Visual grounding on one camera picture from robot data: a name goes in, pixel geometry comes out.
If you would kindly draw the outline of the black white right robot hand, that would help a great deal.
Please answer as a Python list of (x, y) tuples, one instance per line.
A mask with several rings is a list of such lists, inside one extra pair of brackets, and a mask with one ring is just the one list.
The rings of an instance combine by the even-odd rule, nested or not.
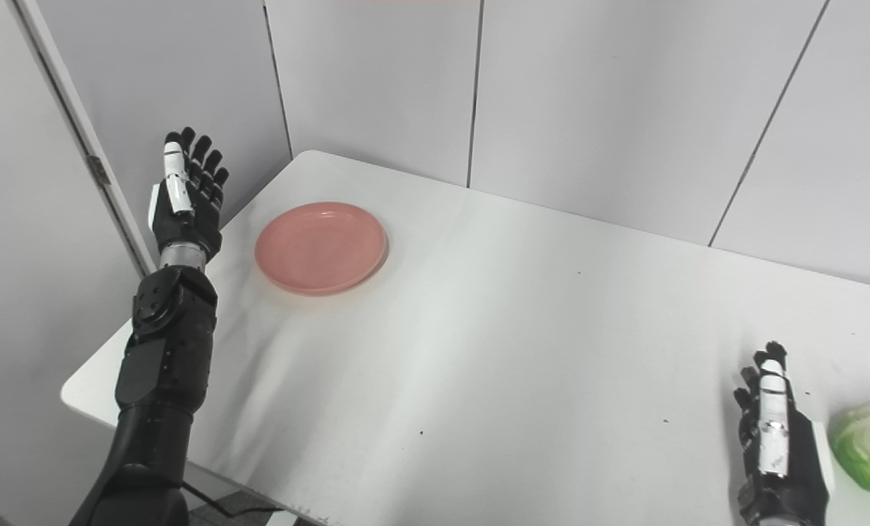
[(796, 406), (785, 347), (767, 342), (741, 378), (734, 390), (745, 473), (739, 515), (747, 525), (825, 525), (828, 482), (813, 422)]

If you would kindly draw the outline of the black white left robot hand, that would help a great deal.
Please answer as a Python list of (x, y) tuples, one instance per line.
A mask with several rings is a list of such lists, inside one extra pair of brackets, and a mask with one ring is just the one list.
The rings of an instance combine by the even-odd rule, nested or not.
[(152, 187), (148, 211), (160, 252), (188, 243), (211, 260), (221, 250), (221, 207), (229, 171), (212, 144), (211, 137), (190, 126), (165, 137), (163, 179)]

